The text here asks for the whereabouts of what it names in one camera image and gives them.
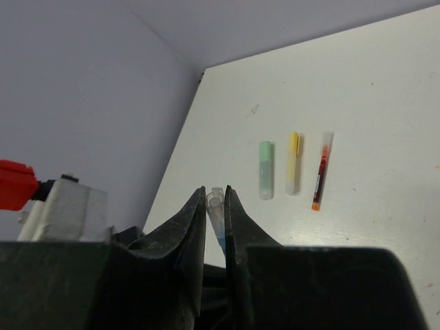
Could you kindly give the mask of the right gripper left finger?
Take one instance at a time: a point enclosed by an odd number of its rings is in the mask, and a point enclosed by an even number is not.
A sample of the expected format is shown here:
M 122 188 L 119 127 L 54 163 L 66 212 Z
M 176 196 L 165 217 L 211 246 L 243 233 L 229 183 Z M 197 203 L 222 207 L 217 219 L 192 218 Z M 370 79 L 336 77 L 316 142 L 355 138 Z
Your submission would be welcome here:
M 2 329 L 192 329 L 206 189 L 134 242 L 1 244 Z

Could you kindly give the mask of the clear pen cap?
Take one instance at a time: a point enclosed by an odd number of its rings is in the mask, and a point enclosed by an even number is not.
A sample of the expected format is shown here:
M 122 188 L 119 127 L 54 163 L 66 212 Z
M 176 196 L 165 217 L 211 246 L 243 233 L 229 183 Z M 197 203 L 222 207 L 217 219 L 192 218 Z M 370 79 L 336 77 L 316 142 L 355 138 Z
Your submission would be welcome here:
M 222 188 L 212 188 L 206 195 L 206 210 L 217 238 L 225 236 L 224 193 Z
M 330 132 L 330 131 L 324 132 L 322 136 L 322 145 L 328 146 L 330 148 L 333 142 L 333 137 L 334 137 L 334 132 Z

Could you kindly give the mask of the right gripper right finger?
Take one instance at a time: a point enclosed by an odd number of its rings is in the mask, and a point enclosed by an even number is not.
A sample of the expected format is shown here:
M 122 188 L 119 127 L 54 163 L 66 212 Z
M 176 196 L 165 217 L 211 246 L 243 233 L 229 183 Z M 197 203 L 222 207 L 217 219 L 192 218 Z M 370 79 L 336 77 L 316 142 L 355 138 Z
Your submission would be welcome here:
M 390 251 L 275 241 L 227 187 L 225 260 L 235 329 L 426 329 L 406 270 Z

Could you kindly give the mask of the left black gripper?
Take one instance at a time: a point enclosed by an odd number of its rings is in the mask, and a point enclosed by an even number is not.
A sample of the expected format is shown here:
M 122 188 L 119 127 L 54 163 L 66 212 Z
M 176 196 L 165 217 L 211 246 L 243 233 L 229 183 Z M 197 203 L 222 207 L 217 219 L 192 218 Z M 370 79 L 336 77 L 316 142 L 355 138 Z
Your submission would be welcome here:
M 172 241 L 172 234 L 153 239 L 145 239 L 145 236 L 139 227 L 132 226 L 113 234 L 113 241 L 125 245 L 130 250 L 158 248 L 159 251 L 164 250 L 166 243 Z M 201 312 L 200 317 L 195 319 L 194 329 L 230 329 L 225 268 L 203 265 Z

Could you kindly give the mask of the yellow pen cap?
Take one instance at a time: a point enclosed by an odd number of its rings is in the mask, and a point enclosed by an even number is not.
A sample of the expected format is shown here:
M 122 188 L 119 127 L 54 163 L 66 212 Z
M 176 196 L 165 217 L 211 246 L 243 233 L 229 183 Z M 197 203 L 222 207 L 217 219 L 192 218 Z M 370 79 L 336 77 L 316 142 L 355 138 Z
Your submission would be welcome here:
M 295 155 L 300 153 L 301 134 L 296 131 L 292 131 L 289 134 L 289 152 Z

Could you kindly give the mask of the blue thin pen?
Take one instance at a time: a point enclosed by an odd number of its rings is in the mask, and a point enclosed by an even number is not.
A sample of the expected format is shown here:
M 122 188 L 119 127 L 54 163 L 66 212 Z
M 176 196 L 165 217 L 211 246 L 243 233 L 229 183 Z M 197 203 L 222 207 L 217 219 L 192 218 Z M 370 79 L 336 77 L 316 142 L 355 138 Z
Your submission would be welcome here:
M 218 236 L 217 242 L 223 252 L 223 255 L 226 255 L 226 238 L 224 236 Z

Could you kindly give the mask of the yellow highlighter pen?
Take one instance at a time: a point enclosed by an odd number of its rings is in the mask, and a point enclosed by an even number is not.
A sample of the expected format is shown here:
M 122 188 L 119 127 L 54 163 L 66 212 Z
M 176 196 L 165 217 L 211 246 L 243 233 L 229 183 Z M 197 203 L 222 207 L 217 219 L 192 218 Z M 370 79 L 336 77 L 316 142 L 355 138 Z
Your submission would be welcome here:
M 300 191 L 300 157 L 295 151 L 288 152 L 285 191 L 288 195 L 295 195 Z

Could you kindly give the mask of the green pen cap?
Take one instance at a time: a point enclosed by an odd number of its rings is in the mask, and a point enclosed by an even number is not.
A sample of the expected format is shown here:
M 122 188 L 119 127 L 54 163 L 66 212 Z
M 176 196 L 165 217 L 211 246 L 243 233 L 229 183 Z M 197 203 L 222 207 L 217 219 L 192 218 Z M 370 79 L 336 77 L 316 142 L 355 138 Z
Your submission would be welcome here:
M 273 159 L 273 146 L 268 140 L 263 141 L 258 146 L 259 162 L 271 162 Z

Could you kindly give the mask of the green highlighter pen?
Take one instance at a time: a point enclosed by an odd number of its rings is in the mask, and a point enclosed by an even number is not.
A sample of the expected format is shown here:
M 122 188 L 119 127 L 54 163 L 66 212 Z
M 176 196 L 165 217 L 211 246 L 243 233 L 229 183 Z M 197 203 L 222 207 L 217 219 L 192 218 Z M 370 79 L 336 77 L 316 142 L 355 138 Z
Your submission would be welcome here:
M 274 196 L 273 166 L 271 160 L 259 163 L 259 197 L 262 200 L 272 199 Z

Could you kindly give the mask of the red thin pen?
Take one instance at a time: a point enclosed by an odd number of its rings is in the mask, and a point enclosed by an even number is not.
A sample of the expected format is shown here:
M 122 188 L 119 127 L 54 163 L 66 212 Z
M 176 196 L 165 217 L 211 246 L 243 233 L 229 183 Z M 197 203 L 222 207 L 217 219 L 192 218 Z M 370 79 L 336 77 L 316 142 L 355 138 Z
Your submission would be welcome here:
M 318 176 L 316 180 L 316 188 L 313 194 L 313 201 L 311 205 L 311 209 L 315 211 L 320 210 L 320 203 L 322 199 L 322 192 L 324 188 L 325 175 L 327 172 L 327 165 L 329 161 L 330 151 L 331 151 L 331 146 L 329 144 L 325 144 L 321 150 L 320 164 L 319 164 Z

